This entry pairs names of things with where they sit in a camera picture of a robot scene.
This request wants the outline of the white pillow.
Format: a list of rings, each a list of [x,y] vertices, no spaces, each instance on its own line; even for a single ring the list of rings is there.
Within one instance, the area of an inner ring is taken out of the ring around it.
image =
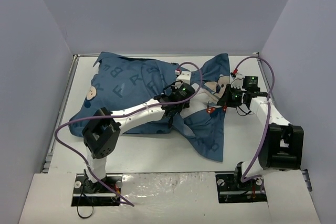
[[[196,112],[206,110],[209,104],[216,105],[219,98],[206,90],[199,91],[193,98],[190,99],[189,107],[184,108],[180,115],[186,118]]]

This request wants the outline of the blue letter print pillowcase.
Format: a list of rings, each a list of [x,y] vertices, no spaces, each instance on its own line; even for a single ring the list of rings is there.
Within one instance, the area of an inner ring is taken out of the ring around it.
[[[176,80],[177,63],[155,59],[128,58],[102,52],[95,64],[98,73],[91,79],[91,86],[79,112],[71,119],[93,116],[100,108],[110,111],[128,109],[144,103],[162,93]],[[206,61],[200,71],[191,74],[191,85],[198,92],[203,90],[220,98],[229,83],[229,56],[219,54]],[[180,113],[169,120],[149,122],[128,131],[129,134],[166,134],[172,129],[184,136],[203,157],[222,162],[224,158],[225,111],[214,104],[186,118]]]

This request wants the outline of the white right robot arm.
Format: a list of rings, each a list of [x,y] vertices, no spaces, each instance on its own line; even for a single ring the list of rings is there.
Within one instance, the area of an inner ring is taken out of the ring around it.
[[[218,101],[224,108],[245,105],[264,125],[258,148],[250,161],[240,162],[233,183],[244,189],[252,179],[275,170],[300,170],[304,130],[293,125],[277,110],[267,92],[258,86],[257,76],[232,74]]]

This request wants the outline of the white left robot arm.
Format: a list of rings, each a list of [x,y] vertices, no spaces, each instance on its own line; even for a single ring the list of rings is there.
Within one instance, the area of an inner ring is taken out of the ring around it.
[[[155,96],[145,103],[120,111],[99,109],[82,130],[87,149],[87,186],[101,191],[106,185],[106,161],[117,144],[118,137],[140,125],[173,117],[189,106],[189,99],[195,94],[194,88],[182,81],[172,87],[169,95]]]

